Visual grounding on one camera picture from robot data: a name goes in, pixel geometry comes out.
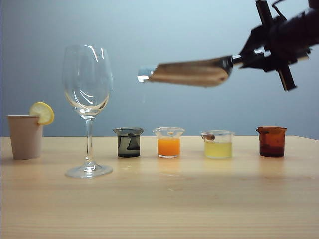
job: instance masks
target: paper cup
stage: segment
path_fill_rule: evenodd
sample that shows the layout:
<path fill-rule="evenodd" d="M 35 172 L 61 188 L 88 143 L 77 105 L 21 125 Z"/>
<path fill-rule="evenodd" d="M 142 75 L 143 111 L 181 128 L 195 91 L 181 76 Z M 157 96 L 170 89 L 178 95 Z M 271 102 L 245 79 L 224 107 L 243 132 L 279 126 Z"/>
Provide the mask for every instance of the paper cup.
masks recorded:
<path fill-rule="evenodd" d="M 32 159 L 41 155 L 43 126 L 39 116 L 8 115 L 14 159 Z"/>

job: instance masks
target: lemon slice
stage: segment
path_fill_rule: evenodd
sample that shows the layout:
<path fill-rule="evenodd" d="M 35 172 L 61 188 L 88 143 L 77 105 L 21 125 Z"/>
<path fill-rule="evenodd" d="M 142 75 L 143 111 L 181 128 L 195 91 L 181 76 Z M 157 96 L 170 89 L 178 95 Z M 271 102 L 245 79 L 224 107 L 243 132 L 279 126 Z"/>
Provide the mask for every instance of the lemon slice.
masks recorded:
<path fill-rule="evenodd" d="M 48 125 L 54 121 L 54 111 L 45 102 L 35 102 L 29 110 L 31 116 L 39 116 L 38 124 Z"/>

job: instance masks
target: beaker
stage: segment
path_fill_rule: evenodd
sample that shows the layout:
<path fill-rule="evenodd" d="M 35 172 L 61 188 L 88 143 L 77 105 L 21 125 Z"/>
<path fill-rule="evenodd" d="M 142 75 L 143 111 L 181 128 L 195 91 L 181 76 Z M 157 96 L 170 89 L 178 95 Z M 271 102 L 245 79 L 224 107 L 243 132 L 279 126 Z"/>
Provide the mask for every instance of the beaker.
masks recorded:
<path fill-rule="evenodd" d="M 208 158 L 232 157 L 232 138 L 234 133 L 226 130 L 210 130 L 201 133 L 204 139 L 204 153 Z"/>
<path fill-rule="evenodd" d="M 118 136 L 118 156 L 123 158 L 138 157 L 140 155 L 140 136 L 142 128 L 116 128 L 113 130 Z"/>
<path fill-rule="evenodd" d="M 285 133 L 287 128 L 261 126 L 259 133 L 259 154 L 265 157 L 283 157 L 285 154 Z"/>
<path fill-rule="evenodd" d="M 180 136 L 185 132 L 177 127 L 160 127 L 153 130 L 158 137 L 158 156 L 175 158 L 180 153 Z"/>

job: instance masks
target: blue background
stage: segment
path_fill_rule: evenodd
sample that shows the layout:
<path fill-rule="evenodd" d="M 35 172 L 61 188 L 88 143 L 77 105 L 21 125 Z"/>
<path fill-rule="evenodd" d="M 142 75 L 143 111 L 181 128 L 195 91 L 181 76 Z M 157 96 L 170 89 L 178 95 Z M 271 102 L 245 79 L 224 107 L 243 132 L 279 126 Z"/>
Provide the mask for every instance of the blue background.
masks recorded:
<path fill-rule="evenodd" d="M 291 18 L 308 1 L 288 0 L 278 8 Z M 28 114 L 36 101 L 55 111 L 45 136 L 85 135 L 61 83 L 64 48 L 83 43 L 108 49 L 114 75 L 95 136 L 132 126 L 143 127 L 143 135 L 160 126 L 182 127 L 184 135 L 210 129 L 256 135 L 258 126 L 277 125 L 287 127 L 287 135 L 319 139 L 318 46 L 309 60 L 291 65 L 298 88 L 290 92 L 277 72 L 238 67 L 215 88 L 136 80 L 142 65 L 236 55 L 257 25 L 254 0 L 2 0 L 1 136 L 9 135 L 5 115 Z"/>

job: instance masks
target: orange liquid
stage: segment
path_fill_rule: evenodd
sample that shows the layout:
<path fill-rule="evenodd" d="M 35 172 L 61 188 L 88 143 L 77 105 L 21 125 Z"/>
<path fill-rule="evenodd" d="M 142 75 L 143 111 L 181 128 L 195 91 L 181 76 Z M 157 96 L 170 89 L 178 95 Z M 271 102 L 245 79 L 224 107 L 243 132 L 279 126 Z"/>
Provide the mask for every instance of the orange liquid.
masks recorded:
<path fill-rule="evenodd" d="M 162 156 L 179 155 L 179 138 L 164 137 L 158 139 L 158 154 Z"/>

